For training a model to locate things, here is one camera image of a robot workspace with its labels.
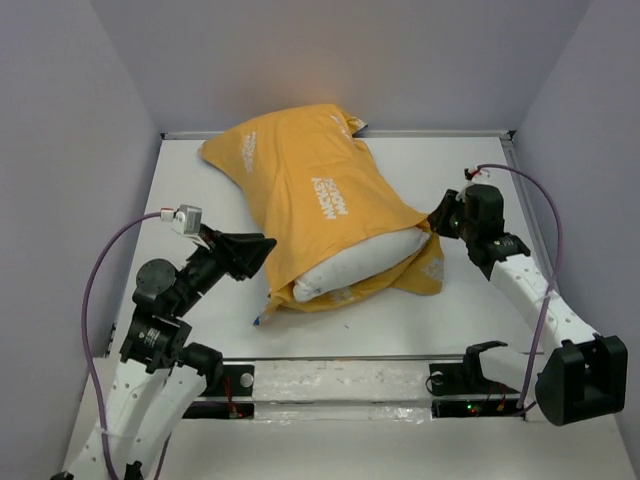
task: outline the black bracket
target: black bracket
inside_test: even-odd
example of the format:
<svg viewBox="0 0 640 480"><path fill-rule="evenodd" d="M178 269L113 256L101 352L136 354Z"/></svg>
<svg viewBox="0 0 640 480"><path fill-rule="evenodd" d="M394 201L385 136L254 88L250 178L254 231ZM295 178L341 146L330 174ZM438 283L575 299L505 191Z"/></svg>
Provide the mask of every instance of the black bracket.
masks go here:
<svg viewBox="0 0 640 480"><path fill-rule="evenodd" d="M505 347L504 342L491 341L467 347L462 362L429 364L430 391L434 397L488 394L496 382L482 373L480 354L492 348ZM507 393L517 393L506 387Z"/></svg>
<svg viewBox="0 0 640 480"><path fill-rule="evenodd" d="M124 472L124 480L144 480L142 477L142 463L136 461L132 464L127 464L127 469Z"/></svg>
<svg viewBox="0 0 640 480"><path fill-rule="evenodd" d="M252 377L255 374L256 367L252 364L230 364L224 366L223 377L229 378L229 386L234 397L251 397L253 395L253 383L248 386L242 385L242 375L249 374ZM207 389L202 394L203 397L225 397L226 393L222 382L217 384L207 384Z"/></svg>
<svg viewBox="0 0 640 480"><path fill-rule="evenodd" d="M467 170L465 175L473 175ZM496 262L531 251L516 235L504 231L504 198L496 187L474 184L464 192L447 190L440 205L428 217L431 229L442 237L461 238L467 254L487 279Z"/></svg>
<svg viewBox="0 0 640 480"><path fill-rule="evenodd" d="M207 390L215 388L223 375L222 353L199 343L190 343L180 351L178 365L187 365L203 375Z"/></svg>
<svg viewBox="0 0 640 480"><path fill-rule="evenodd" d="M536 384L536 400L554 425L624 408L628 352L616 336L556 348Z"/></svg>

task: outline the white table surface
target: white table surface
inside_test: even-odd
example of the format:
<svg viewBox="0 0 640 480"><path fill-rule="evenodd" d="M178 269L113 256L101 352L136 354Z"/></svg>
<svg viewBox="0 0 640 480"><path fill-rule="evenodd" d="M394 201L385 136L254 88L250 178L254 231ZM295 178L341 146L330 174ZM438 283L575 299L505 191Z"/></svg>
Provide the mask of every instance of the white table surface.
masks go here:
<svg viewBox="0 0 640 480"><path fill-rule="evenodd" d="M506 164L497 138L368 138L366 142L382 175L406 203L424 212L438 205L447 188L465 184L465 167ZM188 203L203 208L203 221L212 228L257 231L240 189L198 158L201 143L163 142L147 211ZM510 175L496 171L492 178L505 198L507 229L532 245ZM254 327L253 320L266 304L264 271L240 283L225 277L185 317L193 326L190 339L222 351L227 358L435 355L462 353L466 346L487 340L502 340L527 351L530 331L470 263L463 242L442 243L446 278L439 295L388 289L332 312L281 311L267 325ZM157 257L180 266L192 250L192 244L167 224L155 220L143 224L118 315L114 351L131 320L139 267Z"/></svg>
<svg viewBox="0 0 640 480"><path fill-rule="evenodd" d="M148 211L192 203L223 231L254 231L238 188L196 157L200 141L165 141ZM462 169L505 163L491 138L367 139L383 175L410 205L429 211L447 188L464 184ZM531 244L514 185L496 172L506 200L508 229ZM141 229L114 350L128 328L135 272L164 257L180 265L188 241L160 222ZM186 318L191 339L230 357L312 357L461 353L491 339L527 350L530 333L517 312L471 265L461 242L444 241L446 283L424 298L385 291L359 305L325 314L280 314L265 328L252 326L267 292L263 275L235 283L223 279ZM117 357L97 359L109 385ZM69 465L97 417L87 383L69 444ZM562 428L518 419L214 421L185 420L175 429L162 480L633 480L613 416Z"/></svg>

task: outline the white pillow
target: white pillow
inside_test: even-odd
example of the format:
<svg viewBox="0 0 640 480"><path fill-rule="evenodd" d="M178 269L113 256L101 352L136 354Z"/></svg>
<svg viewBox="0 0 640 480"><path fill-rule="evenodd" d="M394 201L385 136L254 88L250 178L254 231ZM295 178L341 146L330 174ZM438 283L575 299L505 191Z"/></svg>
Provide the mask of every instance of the white pillow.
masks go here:
<svg viewBox="0 0 640 480"><path fill-rule="evenodd" d="M300 275L293 296L303 303L326 292L348 287L402 262L420 250L430 235L417 227L363 240Z"/></svg>

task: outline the yellow cloth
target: yellow cloth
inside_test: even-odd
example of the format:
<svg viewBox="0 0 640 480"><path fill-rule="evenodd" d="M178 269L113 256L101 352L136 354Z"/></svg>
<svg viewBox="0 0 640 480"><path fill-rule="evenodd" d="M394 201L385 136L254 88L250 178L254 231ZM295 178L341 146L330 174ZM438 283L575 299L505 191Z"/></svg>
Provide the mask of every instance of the yellow cloth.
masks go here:
<svg viewBox="0 0 640 480"><path fill-rule="evenodd" d="M366 144L352 138L363 126L336 105L313 105L254 118L200 147L205 161L242 188L264 234L278 241L265 264L267 315L278 306L327 310L389 286L441 290L443 254L432 234L422 250L378 275L305 303L293 297L297 277L362 240L413 226L430 232L426 215L402 202Z"/></svg>

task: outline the gray wall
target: gray wall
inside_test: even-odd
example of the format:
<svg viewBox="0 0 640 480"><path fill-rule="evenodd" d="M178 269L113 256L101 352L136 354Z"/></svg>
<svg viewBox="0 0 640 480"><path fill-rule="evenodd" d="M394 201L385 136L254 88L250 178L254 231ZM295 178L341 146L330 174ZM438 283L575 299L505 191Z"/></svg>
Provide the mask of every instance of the gray wall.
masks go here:
<svg viewBox="0 0 640 480"><path fill-rule="evenodd" d="M159 138L85 0L2 2L0 112L0 477L44 479L61 466L86 378L84 282L142 212ZM131 247L113 252L95 291L96 346Z"/></svg>
<svg viewBox="0 0 640 480"><path fill-rule="evenodd" d="M562 214L563 294L629 348L627 406L618 419L640 473L638 25L637 0L593 2L516 135L516 148ZM555 225L539 197L536 209L555 251Z"/></svg>
<svg viewBox="0 0 640 480"><path fill-rule="evenodd" d="M325 101L376 129L512 129L590 3L92 2L165 132Z"/></svg>

